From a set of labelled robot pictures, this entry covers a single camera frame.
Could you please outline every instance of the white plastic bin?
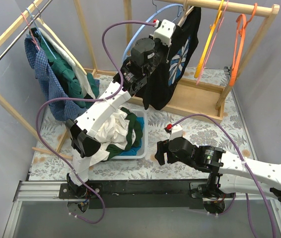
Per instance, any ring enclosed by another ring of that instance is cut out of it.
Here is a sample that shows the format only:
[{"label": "white plastic bin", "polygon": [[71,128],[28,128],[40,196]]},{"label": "white plastic bin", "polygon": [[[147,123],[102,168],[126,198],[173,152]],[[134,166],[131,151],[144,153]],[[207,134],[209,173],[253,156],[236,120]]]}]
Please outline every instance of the white plastic bin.
[{"label": "white plastic bin", "polygon": [[148,121],[147,113],[142,110],[130,110],[139,118],[144,118],[144,128],[142,129],[142,138],[141,138],[141,148],[137,151],[136,155],[127,155],[127,156],[114,156],[111,160],[115,159],[142,159],[145,157],[148,149]]}]

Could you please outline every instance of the dark green cloth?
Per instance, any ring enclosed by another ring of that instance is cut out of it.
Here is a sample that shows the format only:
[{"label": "dark green cloth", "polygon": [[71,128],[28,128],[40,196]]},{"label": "dark green cloth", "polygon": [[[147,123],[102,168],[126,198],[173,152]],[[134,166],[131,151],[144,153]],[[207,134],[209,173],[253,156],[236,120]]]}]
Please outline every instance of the dark green cloth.
[{"label": "dark green cloth", "polygon": [[[117,155],[121,154],[123,151],[129,151],[132,146],[135,146],[135,147],[139,146],[140,142],[141,142],[141,138],[143,136],[141,124],[136,120],[137,116],[134,113],[131,113],[126,108],[121,108],[121,110],[123,112],[127,113],[127,116],[126,116],[125,119],[130,121],[129,126],[128,126],[128,133],[126,135],[127,145],[126,145],[124,150],[117,147],[116,145],[109,145],[106,148],[106,151],[110,152],[108,160],[113,158],[114,156],[117,156]],[[135,132],[136,138],[135,138],[134,143],[132,144],[133,130]]]},{"label": "dark green cloth", "polygon": [[[92,97],[88,94],[86,94],[86,96],[83,97],[80,83],[76,78],[75,73],[73,72],[73,69],[68,64],[68,62],[65,59],[63,59],[62,56],[55,50],[55,48],[46,40],[49,48],[55,55],[56,57],[55,58],[51,54],[45,42],[42,41],[39,34],[37,34],[37,29],[32,28],[31,30],[34,37],[36,37],[39,40],[40,46],[44,50],[48,58],[49,65],[53,73],[57,77],[58,81],[60,82],[60,85],[62,86],[65,93],[71,98],[92,99]],[[87,80],[89,81],[93,94],[95,95],[95,97],[97,97],[99,95],[99,89],[95,85],[95,80],[93,78],[93,75],[88,73],[86,77]],[[90,108],[93,105],[93,102],[79,102],[79,101],[74,101],[74,102],[81,108]]]}]

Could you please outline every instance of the clothes rack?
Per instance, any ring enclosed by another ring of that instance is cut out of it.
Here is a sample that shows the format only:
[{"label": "clothes rack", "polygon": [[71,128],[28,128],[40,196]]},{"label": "clothes rack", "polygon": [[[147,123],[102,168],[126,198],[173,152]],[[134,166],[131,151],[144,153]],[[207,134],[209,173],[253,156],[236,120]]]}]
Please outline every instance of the clothes rack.
[{"label": "clothes rack", "polygon": [[[30,12],[33,12],[37,9],[37,6],[41,4],[43,0],[35,0],[28,9]],[[172,3],[179,3],[182,4],[183,0],[159,0],[164,2],[172,2]],[[34,19],[37,19],[41,13],[48,7],[48,5],[52,2],[52,0],[48,0],[42,7],[41,10],[34,16]],[[104,71],[99,70],[97,67],[97,62],[95,59],[95,54],[92,47],[92,41],[90,39],[87,23],[84,18],[84,14],[82,11],[82,7],[80,4],[80,0],[73,0],[74,6],[77,11],[78,19],[81,24],[82,31],[84,33],[85,41],[87,48],[90,53],[90,57],[92,60],[93,68],[84,68],[87,72],[91,72],[93,76],[96,74],[105,74],[114,76],[116,72]],[[187,0],[187,6],[197,6],[203,8],[210,8],[210,9],[218,9],[220,5],[219,0]],[[222,5],[222,10],[224,10],[226,2]],[[124,6],[124,14],[126,20],[132,19],[132,1],[131,0],[123,0]],[[236,13],[243,13],[243,14],[252,14],[254,9],[253,5],[249,4],[241,4],[235,2],[229,2],[226,8],[227,12],[236,12]],[[254,54],[255,50],[259,46],[261,40],[266,35],[269,27],[273,23],[276,15],[278,14],[280,6],[274,4],[272,7],[262,7],[258,6],[255,12],[255,16],[264,17],[264,20],[259,27],[257,33],[255,34],[250,47],[245,50],[245,54],[243,55],[238,74],[236,79],[241,75],[244,68],[246,67],[247,63],[249,62],[250,58]],[[24,11],[23,13],[26,17],[29,16],[28,11]],[[24,22],[23,17],[20,15],[0,36],[0,46],[8,40],[8,38],[17,30],[17,28]],[[21,36],[27,31],[27,26],[13,39],[13,41],[7,46],[7,48],[0,54],[0,60],[6,55],[6,53],[12,48],[12,46],[21,38]],[[132,36],[132,26],[126,26],[126,36],[127,36],[127,43],[130,41]],[[196,85],[195,80],[189,80],[182,78],[177,88],[179,88],[179,92],[175,91],[174,96],[170,103],[166,105],[163,109],[168,112],[177,113],[183,116],[187,116],[193,113],[203,113],[207,114],[208,116],[215,119],[217,122],[221,122],[223,119],[223,112],[224,112],[224,100],[226,96],[231,91],[232,87],[227,84],[226,87],[220,87],[217,85],[209,84],[209,83],[200,83]],[[197,95],[196,102],[192,102],[191,100],[192,95]],[[129,101],[134,104],[142,105],[142,99],[133,97]],[[16,120],[18,120],[36,139],[39,140],[36,130],[18,113],[18,111],[9,104],[6,99],[0,94],[0,105],[4,107],[9,114],[11,114]],[[62,144],[66,138],[66,132],[64,132],[63,136],[60,139],[60,143],[58,144],[58,150],[60,151]]]}]

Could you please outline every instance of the white cloth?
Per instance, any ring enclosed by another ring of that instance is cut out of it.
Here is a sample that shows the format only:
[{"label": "white cloth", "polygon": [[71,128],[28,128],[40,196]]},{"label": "white cloth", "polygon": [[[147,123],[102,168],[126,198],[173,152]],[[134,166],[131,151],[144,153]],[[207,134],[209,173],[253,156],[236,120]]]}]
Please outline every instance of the white cloth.
[{"label": "white cloth", "polygon": [[41,34],[43,37],[55,48],[55,50],[61,55],[61,57],[68,62],[70,67],[72,68],[76,78],[78,79],[80,86],[82,88],[82,94],[83,97],[86,96],[86,94],[90,95],[91,98],[95,99],[95,95],[92,92],[91,86],[89,81],[87,80],[86,75],[82,70],[76,66],[75,62],[71,59],[71,57],[65,52],[64,49],[62,49],[43,29],[39,28]]},{"label": "white cloth", "polygon": [[118,109],[100,127],[96,136],[97,141],[101,142],[101,148],[91,157],[90,166],[107,160],[110,152],[106,151],[109,145],[115,145],[120,149],[127,146],[126,136],[128,134],[129,120],[126,120],[127,113]]}]

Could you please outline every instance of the patterned table surface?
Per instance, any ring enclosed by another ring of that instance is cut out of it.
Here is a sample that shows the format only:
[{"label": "patterned table surface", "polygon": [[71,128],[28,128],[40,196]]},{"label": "patterned table surface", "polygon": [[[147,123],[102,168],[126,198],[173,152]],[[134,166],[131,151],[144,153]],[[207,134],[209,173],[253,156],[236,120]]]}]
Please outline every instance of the patterned table surface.
[{"label": "patterned table surface", "polygon": [[[194,72],[194,69],[189,68],[186,70],[184,77],[193,79]],[[100,79],[100,94],[102,94],[112,80],[112,77],[98,75],[97,78]],[[224,71],[220,69],[205,69],[201,81],[221,86],[226,85]],[[144,110],[141,106],[129,103],[126,103],[124,106],[129,109]],[[208,174],[196,171],[182,163],[160,166],[154,158],[156,153],[156,143],[168,138],[168,134],[164,131],[164,127],[170,122],[179,120],[182,116],[149,108],[147,110],[147,117],[149,143],[146,157],[138,160],[112,160],[104,163],[98,163],[90,167],[89,179],[207,178]],[[237,111],[237,107],[231,93],[229,93],[225,100],[224,118],[221,125],[237,143],[243,156],[246,158],[253,158],[241,117]],[[230,141],[216,125],[196,119],[187,119],[181,123],[181,126],[184,130],[184,137],[189,139],[191,143],[197,145],[213,145],[237,154]],[[64,130],[64,124],[56,121],[50,110],[47,109],[41,127],[41,134],[43,135],[43,138],[50,145],[56,148],[58,140]],[[38,143],[37,147],[44,148],[41,143]],[[71,155],[69,138],[65,141],[61,153]],[[70,169],[68,166],[56,156],[35,152],[29,171],[29,180],[66,180],[66,175],[69,171]]]}]

